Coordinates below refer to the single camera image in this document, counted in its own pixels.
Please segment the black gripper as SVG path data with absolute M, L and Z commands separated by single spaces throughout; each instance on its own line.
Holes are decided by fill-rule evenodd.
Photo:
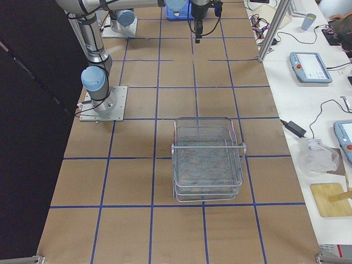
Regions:
M 220 18 L 222 15 L 222 1 L 199 0 L 191 1 L 191 15 L 195 19 L 195 43 L 199 44 L 203 34 L 203 22 L 207 15 L 208 9 L 213 8 L 216 17 Z

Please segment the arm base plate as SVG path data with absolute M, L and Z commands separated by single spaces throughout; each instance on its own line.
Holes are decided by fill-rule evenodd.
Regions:
M 113 23 L 114 27 L 111 27 L 111 19 L 106 19 L 105 25 L 103 26 L 102 37 L 104 39 L 134 39 L 136 38 L 136 30 L 138 24 L 138 17 L 134 19 L 134 22 L 129 26 L 122 26 L 119 23 Z
M 110 122 L 124 120 L 125 104 L 127 100 L 128 87 L 127 86 L 110 86 L 110 95 L 105 101 L 97 106 L 99 102 L 95 101 L 92 104 L 91 97 L 88 92 L 85 94 L 84 103 L 82 105 L 82 113 L 79 113 L 79 120 L 81 122 Z

